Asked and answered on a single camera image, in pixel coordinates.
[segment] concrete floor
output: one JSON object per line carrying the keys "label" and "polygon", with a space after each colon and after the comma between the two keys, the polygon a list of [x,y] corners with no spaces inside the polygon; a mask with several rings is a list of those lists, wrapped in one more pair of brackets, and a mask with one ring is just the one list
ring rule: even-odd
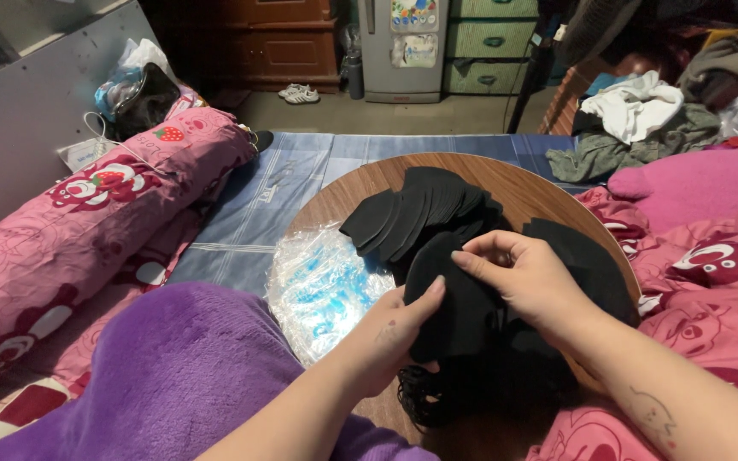
{"label": "concrete floor", "polygon": [[[518,133],[536,133],[557,91],[531,96]],[[254,92],[233,112],[255,130],[335,134],[494,134],[504,131],[506,97],[448,96],[437,104],[381,104],[323,94],[316,104],[293,106],[278,93]],[[517,102],[512,97],[509,116]]]}

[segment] refrigerator sticker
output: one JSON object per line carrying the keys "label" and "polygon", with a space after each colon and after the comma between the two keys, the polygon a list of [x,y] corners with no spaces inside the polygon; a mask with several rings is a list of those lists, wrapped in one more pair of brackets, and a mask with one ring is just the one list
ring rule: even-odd
{"label": "refrigerator sticker", "polygon": [[395,34],[420,34],[437,32],[439,0],[391,0],[392,32]]}
{"label": "refrigerator sticker", "polygon": [[437,34],[397,35],[389,53],[392,67],[434,67],[437,62]]}

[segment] drawer handle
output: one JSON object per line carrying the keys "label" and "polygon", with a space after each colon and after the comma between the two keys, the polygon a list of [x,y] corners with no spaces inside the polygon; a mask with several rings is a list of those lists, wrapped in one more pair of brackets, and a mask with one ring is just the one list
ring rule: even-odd
{"label": "drawer handle", "polygon": [[483,44],[488,47],[498,47],[506,42],[503,37],[488,37],[483,38]]}

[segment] purple fleece blanket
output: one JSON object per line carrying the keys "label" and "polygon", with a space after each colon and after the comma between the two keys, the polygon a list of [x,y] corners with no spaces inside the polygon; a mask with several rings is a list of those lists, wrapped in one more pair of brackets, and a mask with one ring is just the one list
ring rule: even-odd
{"label": "purple fleece blanket", "polygon": [[[165,286],[110,320],[84,394],[1,439],[0,460],[194,459],[301,372],[262,299]],[[331,458],[437,459],[357,416]]]}

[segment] fingernail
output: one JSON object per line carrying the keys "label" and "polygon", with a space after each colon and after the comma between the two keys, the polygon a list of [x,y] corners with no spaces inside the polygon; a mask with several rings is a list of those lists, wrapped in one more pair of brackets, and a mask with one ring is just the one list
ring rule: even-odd
{"label": "fingernail", "polygon": [[440,293],[443,291],[443,288],[445,288],[445,286],[446,286],[446,278],[443,276],[437,276],[435,281],[431,282],[429,291],[431,293]]}
{"label": "fingernail", "polygon": [[471,256],[472,254],[466,253],[465,251],[453,251],[452,261],[454,261],[457,266],[466,267],[466,265],[472,261]]}

